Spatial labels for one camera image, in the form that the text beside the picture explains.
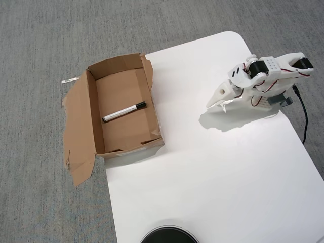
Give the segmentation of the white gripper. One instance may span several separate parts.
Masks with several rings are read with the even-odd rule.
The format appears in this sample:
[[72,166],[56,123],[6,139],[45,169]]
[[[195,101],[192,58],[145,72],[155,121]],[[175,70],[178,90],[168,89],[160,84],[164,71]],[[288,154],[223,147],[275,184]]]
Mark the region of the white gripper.
[[239,95],[239,88],[237,88],[230,80],[224,81],[218,89],[216,89],[206,104],[206,108],[210,108],[217,104],[219,101],[223,100],[221,103],[222,110],[226,113],[226,106],[231,104],[235,97]]

